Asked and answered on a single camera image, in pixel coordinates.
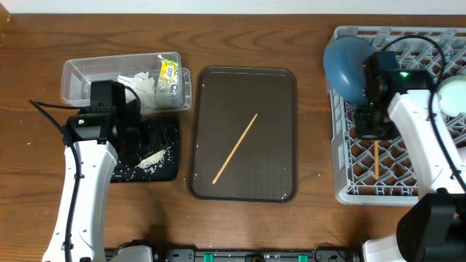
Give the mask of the wooden chopstick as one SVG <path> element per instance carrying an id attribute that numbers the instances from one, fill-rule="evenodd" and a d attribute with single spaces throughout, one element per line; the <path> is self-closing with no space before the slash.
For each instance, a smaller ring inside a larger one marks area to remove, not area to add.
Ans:
<path id="1" fill-rule="evenodd" d="M 215 185 L 218 181 L 218 179 L 221 177 L 223 171 L 225 170 L 226 166 L 228 165 L 228 163 L 230 162 L 230 160 L 232 159 L 232 157 L 234 156 L 235 152 L 237 151 L 237 149 L 240 147 L 240 144 L 242 143 L 242 141 L 244 140 L 245 136 L 248 134 L 250 128 L 252 127 L 253 123 L 255 122 L 256 118 L 257 118 L 258 114 L 255 114 L 253 116 L 253 118 L 251 119 L 251 121 L 248 123 L 248 126 L 244 129 L 243 133 L 241 134 L 241 136 L 239 137 L 239 139 L 237 140 L 237 142 L 235 143 L 233 149 L 230 151 L 228 157 L 226 158 L 226 160 L 224 161 L 224 163 L 221 165 L 221 168 L 219 169 L 219 171 L 217 172 L 216 176 L 214 177 L 214 179 L 212 180 L 212 184 Z"/>
<path id="2" fill-rule="evenodd" d="M 375 179 L 379 179 L 379 141 L 374 141 L 374 175 Z"/>

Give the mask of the white tissue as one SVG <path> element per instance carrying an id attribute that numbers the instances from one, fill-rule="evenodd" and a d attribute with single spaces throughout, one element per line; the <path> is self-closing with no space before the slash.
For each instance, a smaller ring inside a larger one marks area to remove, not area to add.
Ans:
<path id="1" fill-rule="evenodd" d="M 133 77 L 118 75 L 117 81 L 136 93 L 141 101 L 142 110 L 155 109 L 155 80 L 149 76 L 149 72 L 140 72 Z"/>

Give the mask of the blue plate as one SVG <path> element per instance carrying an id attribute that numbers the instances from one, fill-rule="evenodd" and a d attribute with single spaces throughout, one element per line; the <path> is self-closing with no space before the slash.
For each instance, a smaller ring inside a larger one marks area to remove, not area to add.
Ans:
<path id="1" fill-rule="evenodd" d="M 323 66 L 326 79 L 348 103 L 360 106 L 368 102 L 363 62 L 373 53 L 371 45 L 351 36 L 336 39 L 325 48 Z"/>

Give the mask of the yellow green wrapper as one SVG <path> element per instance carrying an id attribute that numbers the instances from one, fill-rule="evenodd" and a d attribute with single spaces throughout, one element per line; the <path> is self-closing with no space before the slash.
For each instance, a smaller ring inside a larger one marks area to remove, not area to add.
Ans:
<path id="1" fill-rule="evenodd" d="M 155 91 L 155 103 L 157 107 L 172 107 L 172 99 L 178 92 L 178 63 L 163 59 L 159 78 Z"/>

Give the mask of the mint green bowl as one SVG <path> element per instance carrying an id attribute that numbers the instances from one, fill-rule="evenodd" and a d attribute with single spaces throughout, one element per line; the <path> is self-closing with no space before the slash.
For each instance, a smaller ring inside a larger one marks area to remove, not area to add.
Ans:
<path id="1" fill-rule="evenodd" d="M 466 81 L 464 75 L 451 76 L 438 86 L 439 108 L 447 116 L 465 113 Z"/>

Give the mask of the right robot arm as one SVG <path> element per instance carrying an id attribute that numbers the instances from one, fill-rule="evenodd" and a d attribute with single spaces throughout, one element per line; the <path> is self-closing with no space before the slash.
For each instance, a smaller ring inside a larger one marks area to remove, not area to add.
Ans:
<path id="1" fill-rule="evenodd" d="M 465 163 L 438 110 L 438 80 L 424 69 L 402 69 L 394 52 L 365 46 L 361 68 L 368 100 L 367 133 L 395 128 L 418 183 L 418 202 L 395 233 L 363 243 L 364 261 L 464 261 Z"/>

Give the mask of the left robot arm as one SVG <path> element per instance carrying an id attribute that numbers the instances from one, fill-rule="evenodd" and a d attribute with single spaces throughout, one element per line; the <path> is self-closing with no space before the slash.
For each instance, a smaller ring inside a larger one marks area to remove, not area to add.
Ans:
<path id="1" fill-rule="evenodd" d="M 141 161 L 141 115 L 137 100 L 91 101 L 64 125 L 31 104 L 59 130 L 65 145 L 66 173 L 55 229 L 43 261 L 105 261 L 105 216 L 111 176 L 118 163 Z"/>

